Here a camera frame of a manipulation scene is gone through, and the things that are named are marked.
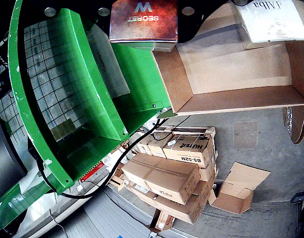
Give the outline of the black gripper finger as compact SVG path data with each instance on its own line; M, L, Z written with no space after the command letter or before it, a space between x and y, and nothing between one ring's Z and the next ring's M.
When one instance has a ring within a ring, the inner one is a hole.
M235 24L232 7L247 4L247 0L178 1L178 42L184 43L197 34Z
M24 26L46 20L46 8L51 7L56 13L68 8L95 22L106 34L110 31L111 0L25 0Z

